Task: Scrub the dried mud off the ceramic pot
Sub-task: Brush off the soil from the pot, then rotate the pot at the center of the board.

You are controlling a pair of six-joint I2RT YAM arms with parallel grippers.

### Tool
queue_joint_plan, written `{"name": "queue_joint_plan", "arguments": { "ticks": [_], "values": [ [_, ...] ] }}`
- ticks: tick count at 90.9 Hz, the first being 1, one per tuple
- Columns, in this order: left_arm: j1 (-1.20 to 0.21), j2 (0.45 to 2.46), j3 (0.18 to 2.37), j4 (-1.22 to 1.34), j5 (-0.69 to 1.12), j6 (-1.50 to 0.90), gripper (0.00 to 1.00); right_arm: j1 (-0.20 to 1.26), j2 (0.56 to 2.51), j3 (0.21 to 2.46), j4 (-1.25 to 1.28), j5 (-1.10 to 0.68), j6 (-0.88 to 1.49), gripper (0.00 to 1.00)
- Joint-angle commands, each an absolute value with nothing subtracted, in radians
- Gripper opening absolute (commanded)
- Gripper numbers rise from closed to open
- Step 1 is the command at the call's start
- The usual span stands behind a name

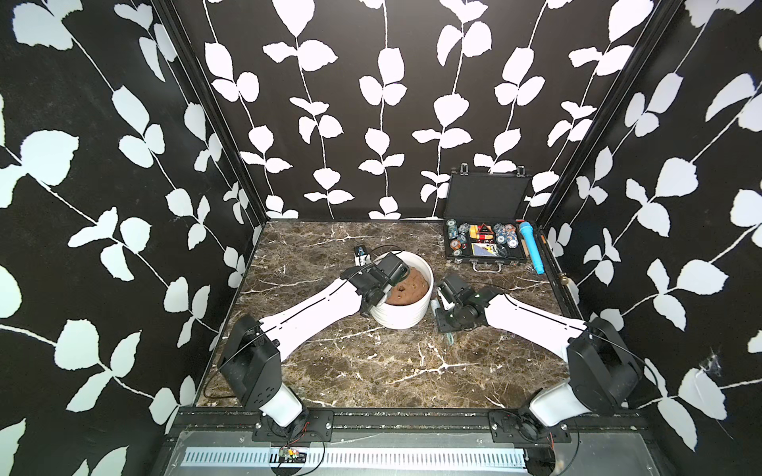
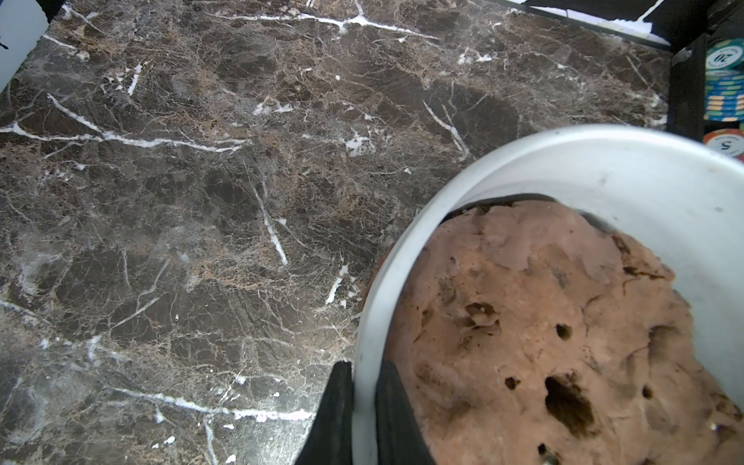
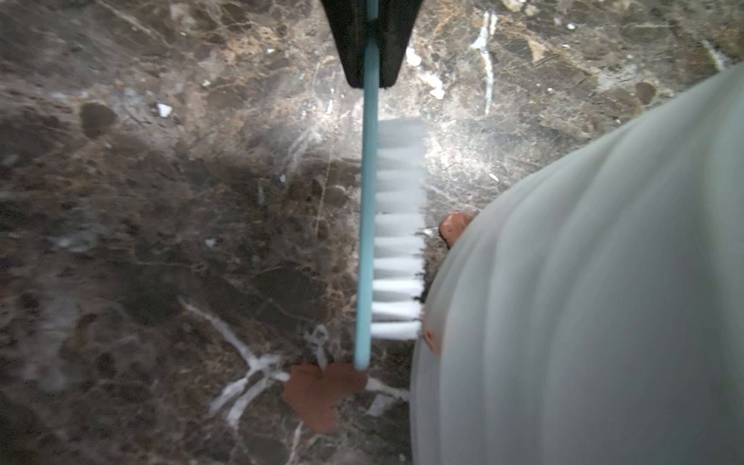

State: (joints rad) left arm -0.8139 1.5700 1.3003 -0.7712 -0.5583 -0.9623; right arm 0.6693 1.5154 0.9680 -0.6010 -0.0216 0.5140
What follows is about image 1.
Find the white ribbed ceramic pot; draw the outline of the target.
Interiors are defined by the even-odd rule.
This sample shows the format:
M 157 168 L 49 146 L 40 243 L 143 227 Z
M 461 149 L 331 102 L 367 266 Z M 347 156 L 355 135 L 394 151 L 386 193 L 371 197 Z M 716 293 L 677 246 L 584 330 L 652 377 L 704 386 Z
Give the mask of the white ribbed ceramic pot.
M 383 299 L 379 305 L 371 307 L 370 315 L 381 325 L 392 329 L 407 329 L 418 324 L 427 313 L 435 288 L 435 277 L 431 266 L 420 256 L 407 252 L 395 252 L 411 270 L 417 270 L 426 282 L 424 295 L 408 305 L 389 305 Z

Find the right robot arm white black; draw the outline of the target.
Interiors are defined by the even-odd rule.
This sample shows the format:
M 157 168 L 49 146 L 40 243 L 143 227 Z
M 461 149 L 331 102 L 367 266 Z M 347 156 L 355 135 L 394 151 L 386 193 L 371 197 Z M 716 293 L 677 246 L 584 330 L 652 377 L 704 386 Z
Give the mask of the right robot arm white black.
M 493 286 L 476 290 L 454 274 L 441 281 L 432 309 L 441 333 L 490 326 L 531 341 L 568 365 L 567 380 L 537 392 L 513 415 L 531 438 L 576 416 L 614 415 L 643 377 L 639 360 L 603 319 L 554 315 Z

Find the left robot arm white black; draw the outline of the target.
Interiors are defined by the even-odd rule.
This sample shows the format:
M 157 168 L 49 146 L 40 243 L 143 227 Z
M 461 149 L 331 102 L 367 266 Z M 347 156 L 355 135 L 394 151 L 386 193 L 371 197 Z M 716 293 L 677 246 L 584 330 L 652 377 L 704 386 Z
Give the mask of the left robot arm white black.
M 369 311 L 410 274 L 396 254 L 349 268 L 313 297 L 265 317 L 236 321 L 217 370 L 248 411 L 258 411 L 280 428 L 302 428 L 309 412 L 284 383 L 282 362 L 333 323 Z

